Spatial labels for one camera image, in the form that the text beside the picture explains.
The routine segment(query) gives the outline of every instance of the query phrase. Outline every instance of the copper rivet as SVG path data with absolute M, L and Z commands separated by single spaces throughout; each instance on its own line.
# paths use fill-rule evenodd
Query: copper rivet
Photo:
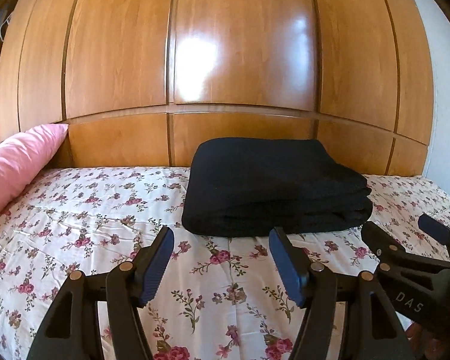
M 363 280 L 366 280 L 366 281 L 372 281 L 373 280 L 373 273 L 372 272 L 363 271 L 361 276 L 362 276 Z
M 315 272 L 321 272 L 325 269 L 325 266 L 321 262 L 315 261 L 310 264 L 310 268 Z
M 78 280 L 82 277 L 82 272 L 80 271 L 73 271 L 72 273 L 70 273 L 70 279 L 72 280 Z
M 133 268 L 133 264 L 130 261 L 125 261 L 123 263 L 120 264 L 120 271 L 129 271 L 130 269 Z

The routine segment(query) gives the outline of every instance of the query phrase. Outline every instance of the das logo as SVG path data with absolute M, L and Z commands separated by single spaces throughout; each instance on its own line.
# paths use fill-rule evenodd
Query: das logo
M 396 302 L 403 302 L 404 300 L 406 300 L 406 296 L 403 292 L 400 292 L 395 298 Z M 407 302 L 405 302 L 405 306 L 408 306 L 409 309 L 414 307 L 413 311 L 420 312 L 420 310 L 422 310 L 423 303 L 416 303 L 414 305 L 414 299 L 410 298 Z

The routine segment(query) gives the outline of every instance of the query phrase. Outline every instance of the pink pillow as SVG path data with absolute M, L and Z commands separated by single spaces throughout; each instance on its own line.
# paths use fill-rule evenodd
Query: pink pillow
M 0 212 L 52 159 L 67 129 L 67 124 L 43 124 L 0 144 Z

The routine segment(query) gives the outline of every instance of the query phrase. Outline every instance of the bed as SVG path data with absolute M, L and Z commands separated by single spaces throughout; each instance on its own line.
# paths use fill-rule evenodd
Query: bed
M 99 167 L 42 171 L 0 215 L 0 353 L 25 359 L 60 285 L 72 271 L 111 270 L 150 245 L 162 225 L 175 249 L 154 300 L 139 310 L 155 360 L 288 358 L 304 311 L 287 297 L 267 238 L 202 237 L 181 225 L 188 168 Z M 421 232 L 426 212 L 450 226 L 450 196 L 421 177 L 366 176 L 371 220 L 409 252 L 448 259 Z M 359 228 L 290 235 L 335 272 L 373 271 L 377 258 Z M 341 339 L 337 307 L 328 358 Z M 99 304 L 103 351 L 114 352 L 106 304 Z

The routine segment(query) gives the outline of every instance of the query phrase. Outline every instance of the folded cloth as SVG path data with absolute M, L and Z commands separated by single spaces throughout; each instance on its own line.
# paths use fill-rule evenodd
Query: folded cloth
M 370 192 L 317 140 L 217 138 L 193 157 L 182 223 L 219 237 L 346 230 L 370 217 Z

